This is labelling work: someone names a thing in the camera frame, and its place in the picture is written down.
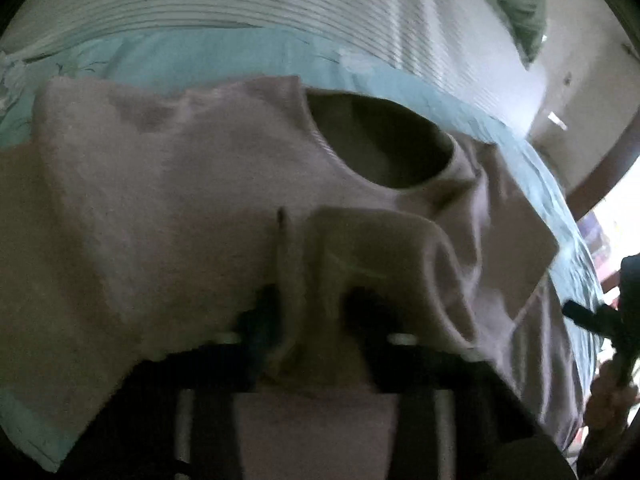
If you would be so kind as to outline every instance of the hand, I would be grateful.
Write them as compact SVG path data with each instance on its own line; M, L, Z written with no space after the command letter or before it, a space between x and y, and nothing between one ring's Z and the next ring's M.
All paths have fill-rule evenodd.
M622 433L626 428L629 410L638 402L638 387L618 386L618 367L606 361L591 383L591 397L584 412L584 423L589 431Z

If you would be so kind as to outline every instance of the wall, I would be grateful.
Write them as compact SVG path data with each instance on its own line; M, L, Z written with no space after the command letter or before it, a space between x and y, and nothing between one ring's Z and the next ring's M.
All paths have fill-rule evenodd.
M624 48L628 37L604 0L547 1L547 40L535 65L545 70L548 86L529 138L571 191L636 113L640 61Z

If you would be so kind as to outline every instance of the white striped fabric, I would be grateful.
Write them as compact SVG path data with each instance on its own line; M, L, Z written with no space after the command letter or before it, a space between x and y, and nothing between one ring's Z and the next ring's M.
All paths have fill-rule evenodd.
M0 48L31 59L125 30L237 26L294 27L363 49L515 130L542 99L540 75L521 65L484 0L28 0Z

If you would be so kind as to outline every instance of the bed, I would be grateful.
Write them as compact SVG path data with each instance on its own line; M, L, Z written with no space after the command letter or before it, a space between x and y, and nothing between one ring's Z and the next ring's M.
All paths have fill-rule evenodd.
M594 308L602 292L589 251L558 184L523 138L544 74L525 67L526 49L504 20L488 0L27 0L0 39L0 148L29 139L34 94L55 75L172 94L298 74L308 86L387 98L445 130L497 144L558 240L550 274L560 300ZM600 342L571 321L566 329L586 392ZM0 425L52 471L79 436L61 434L3 382Z

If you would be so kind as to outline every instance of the finger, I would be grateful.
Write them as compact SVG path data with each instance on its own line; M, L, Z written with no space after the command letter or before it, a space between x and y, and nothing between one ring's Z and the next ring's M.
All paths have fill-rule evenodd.
M584 413L584 423L590 430L604 430L614 419L615 412L611 408L592 410Z
M615 380L618 374L617 368L612 360L604 361L603 364L600 365L598 375L604 380Z
M593 413L601 413L613 409L614 407L611 405L610 399L608 397L591 397L587 401L584 413L585 416L590 416Z
M605 378L597 377L591 383L591 396L609 397L615 390L614 386L614 383L607 381Z
M637 396L638 387L635 385L627 386L626 388L613 392L611 396L611 404L619 409L630 410L635 404Z

